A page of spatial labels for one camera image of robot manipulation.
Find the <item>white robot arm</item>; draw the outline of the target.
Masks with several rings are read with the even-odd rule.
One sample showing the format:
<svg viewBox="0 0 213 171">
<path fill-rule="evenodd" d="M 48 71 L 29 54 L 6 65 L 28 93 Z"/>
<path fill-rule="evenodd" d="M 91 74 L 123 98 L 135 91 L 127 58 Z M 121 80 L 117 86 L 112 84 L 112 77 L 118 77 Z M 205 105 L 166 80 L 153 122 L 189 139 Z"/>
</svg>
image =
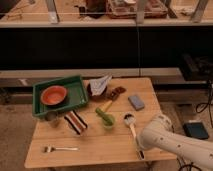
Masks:
<svg viewBox="0 0 213 171">
<path fill-rule="evenodd" d="M 157 147 L 213 169 L 213 142 L 173 133 L 172 122 L 164 114 L 151 119 L 137 134 L 137 142 L 142 150 Z"/>
</svg>

